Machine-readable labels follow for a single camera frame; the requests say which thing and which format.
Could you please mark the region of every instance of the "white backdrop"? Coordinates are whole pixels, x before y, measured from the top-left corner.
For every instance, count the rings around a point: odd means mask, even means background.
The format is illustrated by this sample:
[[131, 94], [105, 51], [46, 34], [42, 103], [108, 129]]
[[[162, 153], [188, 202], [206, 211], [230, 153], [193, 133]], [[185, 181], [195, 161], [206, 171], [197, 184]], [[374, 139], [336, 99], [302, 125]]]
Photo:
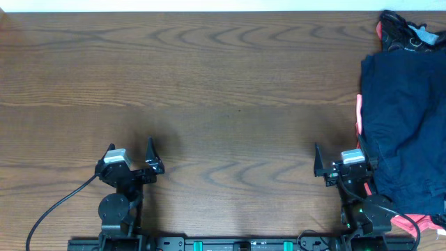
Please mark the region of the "white backdrop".
[[446, 10], [446, 0], [0, 0], [6, 12]]

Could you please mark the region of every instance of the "green connector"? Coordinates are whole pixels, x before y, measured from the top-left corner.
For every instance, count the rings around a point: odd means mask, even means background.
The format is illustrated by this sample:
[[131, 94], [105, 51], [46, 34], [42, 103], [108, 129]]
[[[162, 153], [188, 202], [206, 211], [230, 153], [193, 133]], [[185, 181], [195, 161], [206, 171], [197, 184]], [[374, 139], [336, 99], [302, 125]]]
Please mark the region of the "green connector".
[[284, 241], [284, 251], [293, 251], [293, 243], [290, 241]]
[[194, 251], [203, 251], [203, 243], [201, 241], [194, 241]]

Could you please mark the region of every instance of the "dark blue fabric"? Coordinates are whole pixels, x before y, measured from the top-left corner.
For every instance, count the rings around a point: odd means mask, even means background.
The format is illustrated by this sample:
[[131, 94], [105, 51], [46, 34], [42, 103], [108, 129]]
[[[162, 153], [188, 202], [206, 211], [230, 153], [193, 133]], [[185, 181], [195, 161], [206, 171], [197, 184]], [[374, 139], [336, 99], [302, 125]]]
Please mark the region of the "dark blue fabric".
[[363, 136], [380, 194], [401, 213], [445, 213], [446, 53], [382, 52], [362, 62]]

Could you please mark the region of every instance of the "pink cloth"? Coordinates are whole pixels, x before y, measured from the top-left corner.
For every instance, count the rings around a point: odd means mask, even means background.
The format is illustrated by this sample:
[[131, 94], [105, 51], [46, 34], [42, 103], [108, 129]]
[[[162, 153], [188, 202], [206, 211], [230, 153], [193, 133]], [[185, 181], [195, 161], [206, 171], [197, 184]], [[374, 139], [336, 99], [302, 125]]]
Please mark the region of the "pink cloth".
[[[362, 95], [356, 95], [356, 135], [360, 135], [362, 132], [362, 117], [361, 117], [361, 107], [362, 107]], [[365, 190], [368, 195], [371, 195], [371, 191], [369, 186], [365, 183]], [[443, 229], [442, 227], [435, 225], [432, 222], [431, 216], [428, 215], [418, 215], [418, 214], [408, 214], [408, 217], [415, 221], [420, 228], [420, 231], [424, 231], [428, 228], [430, 229]], [[396, 226], [402, 228], [407, 231], [409, 234], [412, 234], [414, 237], [417, 237], [417, 231], [415, 227], [408, 220], [403, 217], [395, 216], [390, 220]]]

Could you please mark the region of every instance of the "wooden tabletop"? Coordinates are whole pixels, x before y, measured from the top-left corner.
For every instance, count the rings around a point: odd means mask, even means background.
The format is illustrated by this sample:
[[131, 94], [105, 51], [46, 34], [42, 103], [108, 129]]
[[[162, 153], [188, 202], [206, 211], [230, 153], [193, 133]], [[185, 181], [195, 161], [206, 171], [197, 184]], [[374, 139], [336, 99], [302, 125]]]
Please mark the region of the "wooden tabletop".
[[[444, 13], [401, 13], [446, 30]], [[0, 21], [0, 250], [93, 175], [108, 144], [166, 174], [145, 187], [144, 227], [188, 236], [334, 232], [339, 195], [313, 177], [355, 148], [360, 62], [379, 13], [26, 13]], [[97, 236], [95, 180], [51, 213], [31, 249]], [[444, 250], [422, 234], [419, 250]]]

